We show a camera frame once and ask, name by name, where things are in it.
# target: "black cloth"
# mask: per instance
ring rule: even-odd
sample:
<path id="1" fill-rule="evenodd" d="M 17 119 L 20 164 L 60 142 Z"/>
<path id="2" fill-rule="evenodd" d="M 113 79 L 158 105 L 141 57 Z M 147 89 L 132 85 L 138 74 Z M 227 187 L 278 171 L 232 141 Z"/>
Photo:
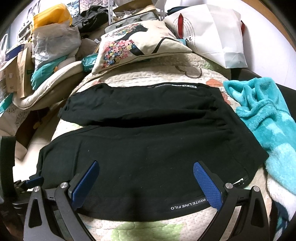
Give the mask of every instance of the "black cloth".
<path id="1" fill-rule="evenodd" d="M 99 219 L 156 221 L 209 207 L 193 175 L 202 160 L 223 182 L 244 187 L 268 154 L 218 88 L 163 83 L 98 84 L 71 96 L 63 120 L 92 125 L 41 149 L 43 188 L 70 180 L 89 160 L 100 174 L 80 213 Z"/>
<path id="2" fill-rule="evenodd" d="M 88 33 L 96 30 L 108 21 L 108 9 L 92 5 L 88 10 L 74 17 L 72 25 L 77 26 L 80 33 Z"/>
<path id="3" fill-rule="evenodd" d="M 286 101 L 291 117 L 296 121 L 296 91 L 286 86 L 282 86 L 279 84 L 276 85 L 278 86 Z"/>
<path id="4" fill-rule="evenodd" d="M 182 10 L 184 8 L 187 8 L 187 7 L 188 6 L 173 7 L 173 8 L 171 8 L 171 9 L 168 10 L 167 14 L 168 15 L 171 15 L 171 14 L 173 14 L 173 13 L 175 13 L 177 11 L 180 11 L 180 10 Z"/>

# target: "decorative pillow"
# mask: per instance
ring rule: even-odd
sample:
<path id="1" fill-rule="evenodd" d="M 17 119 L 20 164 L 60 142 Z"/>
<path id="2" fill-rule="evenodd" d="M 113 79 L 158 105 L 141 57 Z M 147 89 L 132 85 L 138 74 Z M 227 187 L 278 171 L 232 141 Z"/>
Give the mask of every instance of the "decorative pillow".
<path id="1" fill-rule="evenodd" d="M 102 36 L 92 74 L 148 58 L 191 52 L 164 22 L 148 20 L 131 23 Z"/>

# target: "grey bag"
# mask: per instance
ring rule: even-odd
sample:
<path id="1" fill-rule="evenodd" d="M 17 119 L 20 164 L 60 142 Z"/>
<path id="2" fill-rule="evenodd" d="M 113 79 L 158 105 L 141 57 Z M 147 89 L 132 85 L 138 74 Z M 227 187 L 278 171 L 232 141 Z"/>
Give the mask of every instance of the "grey bag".
<path id="1" fill-rule="evenodd" d="M 125 18 L 121 21 L 115 22 L 108 27 L 105 28 L 105 33 L 108 33 L 114 29 L 123 27 L 125 25 L 131 24 L 131 23 L 136 23 L 136 22 L 141 22 L 141 21 L 146 21 L 146 20 L 159 20 L 158 17 L 155 16 L 153 12 L 145 12 L 141 13 L 138 15 L 133 15 L 128 18 Z"/>

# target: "blue grip pad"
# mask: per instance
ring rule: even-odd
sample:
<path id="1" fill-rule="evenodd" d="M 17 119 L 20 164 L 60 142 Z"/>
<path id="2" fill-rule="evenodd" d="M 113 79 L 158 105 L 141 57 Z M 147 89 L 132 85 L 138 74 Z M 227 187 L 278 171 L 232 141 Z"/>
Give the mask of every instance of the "blue grip pad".
<path id="1" fill-rule="evenodd" d="M 42 186 L 44 182 L 43 177 L 37 177 L 32 180 L 26 180 L 26 188 L 31 189 L 34 188 L 35 186 Z"/>
<path id="2" fill-rule="evenodd" d="M 198 162 L 193 165 L 193 174 L 211 207 L 219 211 L 222 206 L 221 192 Z"/>
<path id="3" fill-rule="evenodd" d="M 99 175 L 99 171 L 99 163 L 95 161 L 88 169 L 84 177 L 81 179 L 80 183 L 73 190 L 71 205 L 74 210 L 76 210 L 79 207 L 82 207 L 87 194 L 91 190 L 94 182 L 96 181 Z"/>

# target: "white quilt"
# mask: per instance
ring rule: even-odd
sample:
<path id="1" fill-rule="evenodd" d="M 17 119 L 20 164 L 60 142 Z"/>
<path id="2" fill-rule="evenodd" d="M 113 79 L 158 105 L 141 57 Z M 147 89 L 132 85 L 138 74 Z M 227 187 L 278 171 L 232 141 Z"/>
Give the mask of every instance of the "white quilt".
<path id="1" fill-rule="evenodd" d="M 93 85 L 107 83 L 112 87 L 153 85 L 163 82 L 203 83 L 218 87 L 224 100 L 235 110 L 239 104 L 227 95 L 222 82 L 230 77 L 230 70 L 224 69 L 194 53 L 164 56 L 148 61 L 127 64 L 98 75 L 89 74 L 74 89 L 81 92 Z M 74 123 L 60 120 L 53 135 L 56 138 L 66 132 L 81 128 Z M 266 189 L 267 174 L 260 168 L 249 188 L 260 187 L 267 215 L 271 210 L 271 198 Z M 183 217 L 156 222 L 120 222 L 98 220 L 80 215 L 82 221 L 96 240 L 101 241 L 196 241 L 208 226 L 216 209 L 207 208 Z M 226 240 L 235 224 L 239 207 L 235 209 L 226 232 L 221 240 Z"/>

